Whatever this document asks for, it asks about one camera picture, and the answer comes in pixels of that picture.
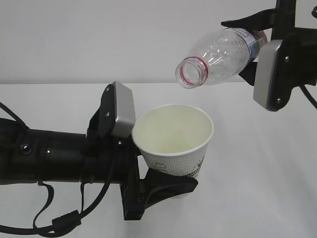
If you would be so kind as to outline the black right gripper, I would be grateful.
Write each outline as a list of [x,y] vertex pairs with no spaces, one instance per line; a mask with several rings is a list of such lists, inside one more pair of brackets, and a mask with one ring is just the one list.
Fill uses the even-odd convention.
[[[295,0],[278,0],[276,7],[262,10],[248,17],[221,22],[228,28],[263,31],[272,29],[272,40],[282,40],[274,73],[272,104],[277,111],[288,103],[295,87],[316,106],[317,103],[305,88],[317,84],[317,30],[295,27]],[[249,63],[239,76],[254,86],[257,62]]]

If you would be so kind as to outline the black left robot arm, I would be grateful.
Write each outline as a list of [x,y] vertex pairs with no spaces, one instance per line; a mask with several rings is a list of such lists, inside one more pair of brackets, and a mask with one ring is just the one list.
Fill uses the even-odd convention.
[[132,91],[119,82],[105,88],[85,134],[30,129],[18,117],[1,119],[0,182],[116,183],[124,219],[139,220],[145,209],[192,192],[198,182],[154,169],[140,178],[140,151],[131,137],[135,119]]

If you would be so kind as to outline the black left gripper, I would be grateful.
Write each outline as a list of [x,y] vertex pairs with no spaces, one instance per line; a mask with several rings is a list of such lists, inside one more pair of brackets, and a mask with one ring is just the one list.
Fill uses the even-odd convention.
[[157,170],[148,170],[140,179],[139,151],[127,138],[113,136],[115,123],[114,85],[106,86],[100,106],[91,117],[86,133],[83,187],[87,183],[103,183],[97,198],[80,214],[90,214],[104,198],[110,184],[120,186],[123,217],[126,221],[140,220],[145,209],[178,195],[191,193],[198,185],[195,178],[173,176]]

